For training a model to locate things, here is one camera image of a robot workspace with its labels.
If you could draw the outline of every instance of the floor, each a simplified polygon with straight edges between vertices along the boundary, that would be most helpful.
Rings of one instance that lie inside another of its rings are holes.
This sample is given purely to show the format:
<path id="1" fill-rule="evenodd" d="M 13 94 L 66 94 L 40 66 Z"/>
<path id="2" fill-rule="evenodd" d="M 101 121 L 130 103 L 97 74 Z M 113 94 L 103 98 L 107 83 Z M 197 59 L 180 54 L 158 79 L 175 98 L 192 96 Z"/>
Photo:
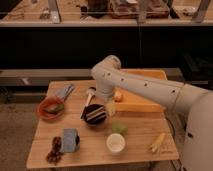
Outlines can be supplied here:
<path id="1" fill-rule="evenodd" d="M 29 154 L 31 142 L 35 133 L 38 118 L 35 109 L 38 102 L 4 103 L 0 102 L 0 166 L 2 171 L 25 171 L 26 160 Z M 175 127 L 175 142 L 181 155 L 184 130 L 177 115 L 167 113 Z M 174 161 L 176 170 L 179 165 Z M 125 165 L 109 168 L 100 166 L 98 168 L 87 167 L 72 170 L 140 170 L 147 171 L 141 165 Z M 173 171 L 175 170 L 170 161 L 159 162 L 152 171 Z"/>

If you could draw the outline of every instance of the cup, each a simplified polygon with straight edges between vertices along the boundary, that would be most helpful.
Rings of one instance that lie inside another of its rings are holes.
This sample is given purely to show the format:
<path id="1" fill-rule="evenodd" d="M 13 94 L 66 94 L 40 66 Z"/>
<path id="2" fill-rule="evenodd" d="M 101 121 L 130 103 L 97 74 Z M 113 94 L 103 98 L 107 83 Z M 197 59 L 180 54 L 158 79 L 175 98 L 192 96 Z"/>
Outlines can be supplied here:
<path id="1" fill-rule="evenodd" d="M 126 142 L 121 134 L 113 133 L 108 136 L 106 145 L 112 154 L 119 154 L 125 148 Z"/>

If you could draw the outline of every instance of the wooden cutting board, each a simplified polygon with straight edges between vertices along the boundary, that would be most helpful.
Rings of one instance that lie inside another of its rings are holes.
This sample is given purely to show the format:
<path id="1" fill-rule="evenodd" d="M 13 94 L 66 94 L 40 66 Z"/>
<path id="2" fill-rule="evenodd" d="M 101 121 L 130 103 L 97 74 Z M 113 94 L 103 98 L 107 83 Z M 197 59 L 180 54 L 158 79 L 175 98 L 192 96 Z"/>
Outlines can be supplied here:
<path id="1" fill-rule="evenodd" d="M 154 78 L 167 80 L 166 74 L 163 70 L 146 70 L 146 69 L 122 69 L 124 72 L 144 75 Z M 116 111 L 128 112 L 163 112 L 165 107 L 148 100 L 142 96 L 138 96 L 121 88 L 116 88 L 123 94 L 121 102 L 115 102 Z"/>

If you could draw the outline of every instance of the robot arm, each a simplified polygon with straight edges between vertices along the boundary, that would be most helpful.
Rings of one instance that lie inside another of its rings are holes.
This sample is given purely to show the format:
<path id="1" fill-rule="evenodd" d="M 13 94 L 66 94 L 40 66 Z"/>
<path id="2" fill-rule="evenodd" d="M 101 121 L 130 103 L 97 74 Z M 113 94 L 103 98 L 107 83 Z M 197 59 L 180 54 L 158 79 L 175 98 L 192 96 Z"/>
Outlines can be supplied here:
<path id="1" fill-rule="evenodd" d="M 117 86 L 153 100 L 168 110 L 188 114 L 192 104 L 208 92 L 181 82 L 124 73 L 120 68 L 120 60 L 113 55 L 93 67 L 92 76 L 97 81 L 96 95 L 99 98 L 112 98 Z"/>
<path id="2" fill-rule="evenodd" d="M 108 100 L 115 86 L 151 99 L 179 114 L 187 115 L 182 171 L 212 171 L 213 92 L 192 85 L 137 76 L 120 71 L 116 56 L 108 56 L 92 68 L 96 96 Z"/>

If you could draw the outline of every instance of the small bowl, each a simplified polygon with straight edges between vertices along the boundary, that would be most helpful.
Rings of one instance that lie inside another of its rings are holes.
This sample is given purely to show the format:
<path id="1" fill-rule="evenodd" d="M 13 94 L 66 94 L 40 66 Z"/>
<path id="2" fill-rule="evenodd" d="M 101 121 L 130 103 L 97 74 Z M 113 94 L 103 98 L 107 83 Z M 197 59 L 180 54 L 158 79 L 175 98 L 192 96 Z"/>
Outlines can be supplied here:
<path id="1" fill-rule="evenodd" d="M 44 109 L 53 104 L 63 104 L 63 100 L 57 97 L 49 97 L 44 99 L 37 107 L 37 115 L 44 120 L 54 120 L 63 114 L 63 110 L 56 114 L 46 112 Z"/>
<path id="2" fill-rule="evenodd" d="M 112 154 L 119 154 L 126 146 L 124 137 L 118 133 L 109 135 L 106 144 Z"/>

